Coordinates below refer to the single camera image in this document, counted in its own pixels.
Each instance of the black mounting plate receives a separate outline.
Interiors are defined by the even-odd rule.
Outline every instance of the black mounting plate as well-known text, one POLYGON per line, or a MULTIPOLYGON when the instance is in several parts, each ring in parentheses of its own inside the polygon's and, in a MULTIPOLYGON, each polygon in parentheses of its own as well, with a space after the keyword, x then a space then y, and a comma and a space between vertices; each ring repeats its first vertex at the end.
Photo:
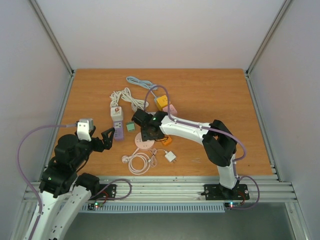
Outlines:
MULTIPOLYGON (((238 184, 237 191, 243 193, 244 199, 249 200, 248 186, 246 184, 238 184)), ((221 190, 219 189, 219 184, 205 184, 204 185, 205 200, 243 200, 243 197, 240 194, 235 194, 232 199, 227 199, 222 195, 221 190)))
MULTIPOLYGON (((100 192, 101 189, 103 189, 106 185, 107 184, 100 184, 98 192, 100 192)), ((114 198, 116 196, 116 194, 117 194, 117 185, 111 184, 104 191, 108 194, 109 198, 114 198)), ((105 196, 106 195, 104 193, 100 193, 100 194, 98 194, 97 196, 93 197, 90 200, 96 200, 96 199, 99 199, 99 198, 104 198, 105 196)))

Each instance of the white power plug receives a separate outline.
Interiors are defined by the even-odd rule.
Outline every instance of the white power plug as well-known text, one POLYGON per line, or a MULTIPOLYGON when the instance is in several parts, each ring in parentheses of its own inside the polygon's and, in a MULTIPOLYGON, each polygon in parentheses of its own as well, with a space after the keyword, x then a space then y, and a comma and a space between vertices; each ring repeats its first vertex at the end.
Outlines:
POLYGON ((174 153, 172 151, 168 152, 166 155, 164 155, 165 158, 169 161, 169 163, 175 161, 175 159, 177 158, 176 155, 174 155, 174 153))
POLYGON ((113 106, 110 108, 110 115, 113 122, 119 122, 124 120, 124 112, 122 107, 120 106, 113 106))

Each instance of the pink round socket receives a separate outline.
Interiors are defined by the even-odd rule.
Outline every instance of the pink round socket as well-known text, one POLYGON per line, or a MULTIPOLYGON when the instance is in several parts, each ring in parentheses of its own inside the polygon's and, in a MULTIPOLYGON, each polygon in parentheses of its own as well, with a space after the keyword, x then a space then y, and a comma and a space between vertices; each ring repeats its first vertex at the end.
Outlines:
POLYGON ((135 145, 142 151, 148 151, 155 144, 154 140, 142 141, 141 132, 134 138, 135 145))

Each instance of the purple power strip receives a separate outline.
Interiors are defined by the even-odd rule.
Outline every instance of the purple power strip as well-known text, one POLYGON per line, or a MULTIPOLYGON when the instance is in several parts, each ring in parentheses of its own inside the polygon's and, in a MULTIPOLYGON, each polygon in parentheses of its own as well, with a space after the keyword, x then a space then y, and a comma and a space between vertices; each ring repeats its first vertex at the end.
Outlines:
POLYGON ((124 135, 124 121, 114 121, 113 127, 115 129, 113 138, 116 141, 122 141, 125 139, 124 135))

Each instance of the yellow object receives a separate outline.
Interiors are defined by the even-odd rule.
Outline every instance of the yellow object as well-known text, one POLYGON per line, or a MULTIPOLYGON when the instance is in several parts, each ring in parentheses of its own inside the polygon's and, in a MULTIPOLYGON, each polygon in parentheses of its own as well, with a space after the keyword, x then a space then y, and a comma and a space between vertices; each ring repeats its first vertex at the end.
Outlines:
POLYGON ((158 107, 158 109, 160 111, 162 111, 162 109, 166 106, 168 106, 168 98, 166 95, 160 96, 156 99, 155 102, 156 106, 158 107))
POLYGON ((169 145, 170 143, 172 143, 172 138, 171 138, 170 136, 167 136, 167 135, 166 135, 164 138, 165 138, 165 140, 161 141, 163 145, 167 146, 167 145, 169 145))

